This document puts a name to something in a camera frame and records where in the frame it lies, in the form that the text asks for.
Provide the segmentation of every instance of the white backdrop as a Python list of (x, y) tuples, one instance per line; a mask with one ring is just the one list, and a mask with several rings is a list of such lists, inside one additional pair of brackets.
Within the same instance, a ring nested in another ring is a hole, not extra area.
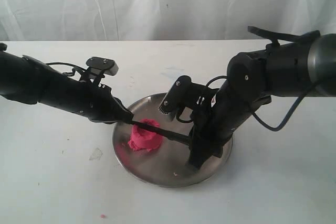
[(336, 32), (336, 0), (0, 0), (0, 40), (203, 40)]

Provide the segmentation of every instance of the white tabletop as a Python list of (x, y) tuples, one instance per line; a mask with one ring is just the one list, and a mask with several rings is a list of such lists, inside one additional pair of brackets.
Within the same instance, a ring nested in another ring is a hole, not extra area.
[[(7, 51), (81, 66), (91, 56), (114, 59), (119, 72), (103, 83), (128, 106), (166, 92), (182, 74), (205, 84), (238, 52), (266, 43), (31, 41), (8, 42)], [(293, 101), (273, 98), (258, 114), (277, 125)], [(306, 98), (277, 133), (250, 118), (214, 177), (166, 189), (118, 164), (112, 125), (0, 97), (0, 223), (335, 223), (335, 125), (336, 98)], [(102, 156), (90, 160), (96, 148)]]

